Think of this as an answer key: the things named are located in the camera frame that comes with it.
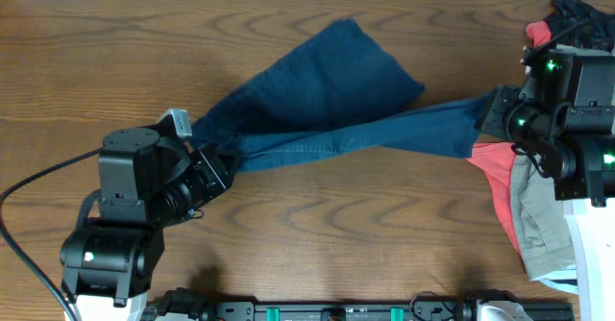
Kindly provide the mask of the dark blue denim shorts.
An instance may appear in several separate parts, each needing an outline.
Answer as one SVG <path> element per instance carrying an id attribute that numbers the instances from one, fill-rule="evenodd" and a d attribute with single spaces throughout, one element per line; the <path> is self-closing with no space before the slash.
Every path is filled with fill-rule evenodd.
<path id="1" fill-rule="evenodd" d="M 242 172 L 376 146 L 470 157 L 485 99 L 409 110 L 424 89 L 354 20 L 340 20 L 224 97 L 194 122 L 190 143 L 239 151 Z"/>

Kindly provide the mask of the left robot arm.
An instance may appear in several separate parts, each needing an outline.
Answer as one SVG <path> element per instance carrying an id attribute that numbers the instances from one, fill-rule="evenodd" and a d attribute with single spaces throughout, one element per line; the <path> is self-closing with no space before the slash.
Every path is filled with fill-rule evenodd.
<path id="1" fill-rule="evenodd" d="M 101 186 L 61 247 L 67 317 L 144 319 L 164 229 L 202 218 L 202 207 L 232 186 L 240 161 L 212 144 L 189 150 L 179 135 L 153 127 L 107 135 Z"/>

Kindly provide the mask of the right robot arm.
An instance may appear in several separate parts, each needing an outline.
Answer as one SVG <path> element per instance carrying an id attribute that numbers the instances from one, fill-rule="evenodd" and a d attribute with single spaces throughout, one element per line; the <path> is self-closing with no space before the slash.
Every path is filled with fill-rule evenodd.
<path id="1" fill-rule="evenodd" d="M 553 180 L 574 248 L 580 317 L 614 317 L 614 57 L 545 44 L 522 86 L 499 86 L 476 127 Z"/>

